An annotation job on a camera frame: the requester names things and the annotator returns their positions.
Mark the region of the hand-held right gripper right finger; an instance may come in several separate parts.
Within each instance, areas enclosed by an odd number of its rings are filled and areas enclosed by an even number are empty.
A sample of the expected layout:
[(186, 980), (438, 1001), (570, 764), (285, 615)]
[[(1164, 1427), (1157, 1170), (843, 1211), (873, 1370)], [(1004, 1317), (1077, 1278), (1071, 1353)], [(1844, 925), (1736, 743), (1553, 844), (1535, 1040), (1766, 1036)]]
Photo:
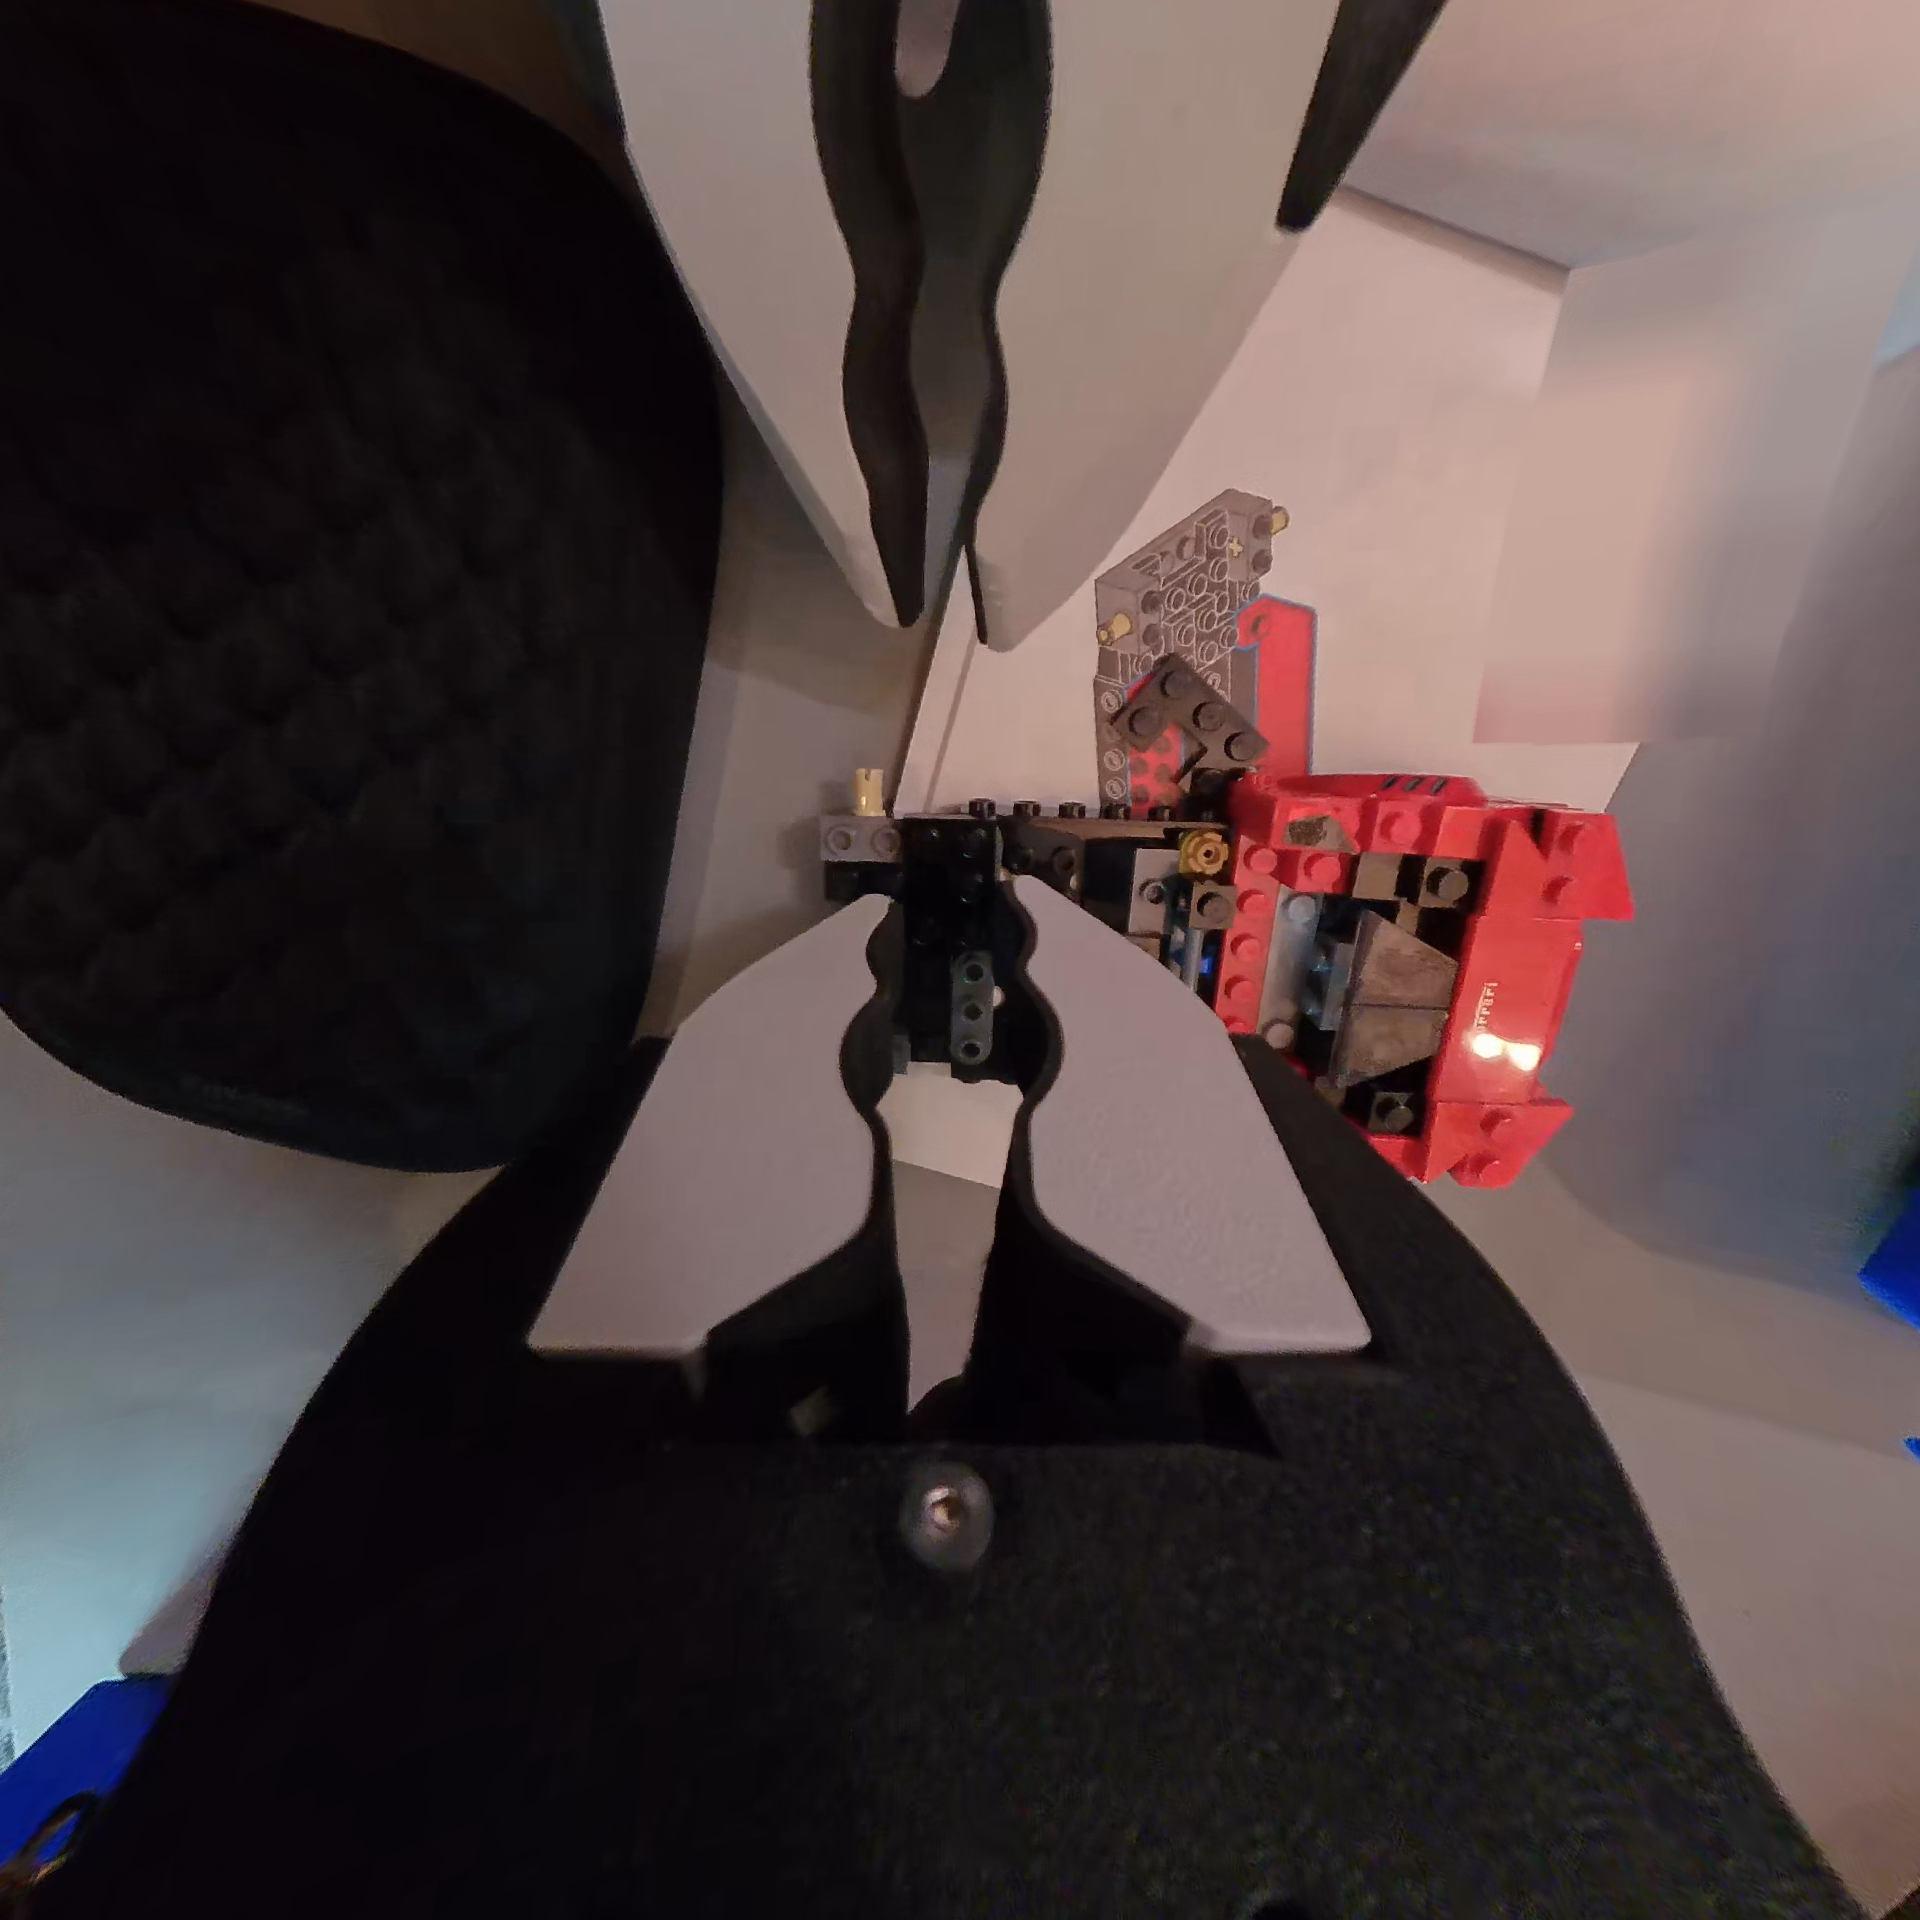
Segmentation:
[(981, 1357), (1360, 1356), (1372, 1330), (1226, 1029), (1050, 887), (1004, 887), (1038, 1008)]

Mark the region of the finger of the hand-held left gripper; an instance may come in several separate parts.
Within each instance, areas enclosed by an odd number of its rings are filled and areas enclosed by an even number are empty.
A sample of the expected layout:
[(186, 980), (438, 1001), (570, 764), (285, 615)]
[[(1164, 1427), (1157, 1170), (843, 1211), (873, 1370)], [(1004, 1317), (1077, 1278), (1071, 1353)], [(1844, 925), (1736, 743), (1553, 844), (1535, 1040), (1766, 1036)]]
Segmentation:
[(981, 638), (1092, 579), (1235, 360), (1335, 3), (1048, 3), (1034, 198), (996, 296), (1004, 425), (972, 521)]
[(885, 626), (888, 585), (844, 419), (855, 272), (813, 123), (813, 3), (602, 3), (620, 134), (708, 343), (781, 475)]

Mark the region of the blue plastic bin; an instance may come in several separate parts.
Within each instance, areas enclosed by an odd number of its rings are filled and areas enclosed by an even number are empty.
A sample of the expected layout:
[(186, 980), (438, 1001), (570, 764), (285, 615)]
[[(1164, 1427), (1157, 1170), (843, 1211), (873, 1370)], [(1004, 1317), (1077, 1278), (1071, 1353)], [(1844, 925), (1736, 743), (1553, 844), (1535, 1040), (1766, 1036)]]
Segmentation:
[(1920, 1190), (1918, 1184), (1904, 1190), (1887, 1231), (1860, 1261), (1857, 1280), (1860, 1288), (1884, 1306), (1889, 1317), (1918, 1330), (1920, 1322), (1920, 1296), (1918, 1296), (1918, 1214), (1920, 1214)]
[(135, 1674), (91, 1685), (2, 1765), (2, 1918), (30, 1918), (149, 1738), (172, 1680)]

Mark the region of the black quilted chair seat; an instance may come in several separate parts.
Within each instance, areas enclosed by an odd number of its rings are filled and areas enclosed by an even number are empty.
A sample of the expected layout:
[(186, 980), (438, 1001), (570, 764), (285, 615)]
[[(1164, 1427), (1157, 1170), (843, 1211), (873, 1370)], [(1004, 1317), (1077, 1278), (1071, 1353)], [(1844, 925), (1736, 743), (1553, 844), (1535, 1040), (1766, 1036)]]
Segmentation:
[(660, 937), (702, 326), (509, 92), (259, 3), (2, 3), (2, 1017), (327, 1160), (515, 1160)]

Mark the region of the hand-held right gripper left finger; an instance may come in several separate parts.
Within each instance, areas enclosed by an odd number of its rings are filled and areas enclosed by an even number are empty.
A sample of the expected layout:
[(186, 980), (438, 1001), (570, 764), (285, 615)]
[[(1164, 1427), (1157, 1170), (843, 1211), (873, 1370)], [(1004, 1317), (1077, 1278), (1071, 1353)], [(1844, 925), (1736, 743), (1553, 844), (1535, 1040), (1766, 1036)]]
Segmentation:
[(894, 1076), (899, 902), (855, 899), (666, 1045), (530, 1331), (534, 1356), (684, 1357), (864, 1229)]

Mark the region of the lego instruction booklet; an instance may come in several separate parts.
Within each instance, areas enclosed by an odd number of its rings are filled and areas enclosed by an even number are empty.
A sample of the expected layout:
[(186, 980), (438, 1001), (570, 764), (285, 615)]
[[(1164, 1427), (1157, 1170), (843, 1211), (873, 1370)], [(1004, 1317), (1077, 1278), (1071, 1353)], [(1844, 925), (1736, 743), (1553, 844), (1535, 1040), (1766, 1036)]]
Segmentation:
[(1618, 819), (1553, 1176), (1849, 1282), (1918, 1163), (1918, 193), (1569, 275), (1342, 193), (1041, 626), (956, 592), (900, 799), (1091, 799), (1091, 579), (1226, 487), (1288, 508), (1315, 770)]

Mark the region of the red and black lego car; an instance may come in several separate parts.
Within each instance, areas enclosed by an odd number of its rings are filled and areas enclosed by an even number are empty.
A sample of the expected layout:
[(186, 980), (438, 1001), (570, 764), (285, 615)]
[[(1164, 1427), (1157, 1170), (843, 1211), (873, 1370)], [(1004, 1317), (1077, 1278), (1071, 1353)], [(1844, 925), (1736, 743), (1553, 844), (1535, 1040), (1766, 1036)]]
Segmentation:
[(1172, 592), (1101, 621), (1143, 664), (1101, 684), (1115, 795), (905, 812), (855, 770), (820, 817), (824, 893), (905, 905), (899, 1066), (1015, 1082), (1015, 933), (1038, 877), (1241, 1040), (1260, 1040), (1399, 1176), (1501, 1188), (1565, 1125), (1542, 1087), (1591, 922), (1632, 917), (1606, 812), (1488, 795), (1469, 777), (1310, 770), (1315, 626), (1254, 593), (1226, 669), (1157, 630)]

